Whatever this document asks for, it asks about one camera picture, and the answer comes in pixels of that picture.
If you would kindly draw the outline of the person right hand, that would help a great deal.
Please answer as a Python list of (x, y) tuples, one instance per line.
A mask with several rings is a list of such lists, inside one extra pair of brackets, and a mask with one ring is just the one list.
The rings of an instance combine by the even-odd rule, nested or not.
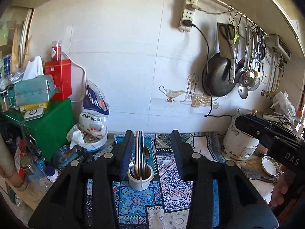
[(272, 195), (271, 195), (271, 201), (269, 205), (271, 207), (277, 207), (278, 205), (282, 205), (284, 202), (284, 195), (287, 193), (288, 188), (292, 184), (295, 174), (290, 171), (286, 170), (279, 178), (278, 182), (275, 185)]

